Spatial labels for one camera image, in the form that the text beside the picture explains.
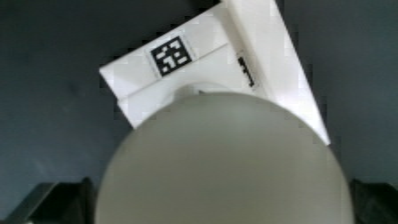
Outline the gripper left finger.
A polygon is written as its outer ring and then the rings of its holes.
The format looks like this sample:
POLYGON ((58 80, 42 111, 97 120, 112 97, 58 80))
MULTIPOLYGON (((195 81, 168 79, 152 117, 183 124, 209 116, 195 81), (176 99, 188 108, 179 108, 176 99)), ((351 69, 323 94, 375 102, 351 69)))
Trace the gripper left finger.
POLYGON ((42 182, 0 218, 0 224, 94 224, 94 204, 89 177, 80 182, 42 182))

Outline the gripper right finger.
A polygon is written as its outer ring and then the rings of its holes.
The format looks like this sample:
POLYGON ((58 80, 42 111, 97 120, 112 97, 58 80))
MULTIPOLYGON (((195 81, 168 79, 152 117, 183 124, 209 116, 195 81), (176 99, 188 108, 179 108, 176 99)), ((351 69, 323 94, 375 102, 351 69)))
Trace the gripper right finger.
POLYGON ((392 184, 350 182, 355 224, 398 224, 398 188, 392 184))

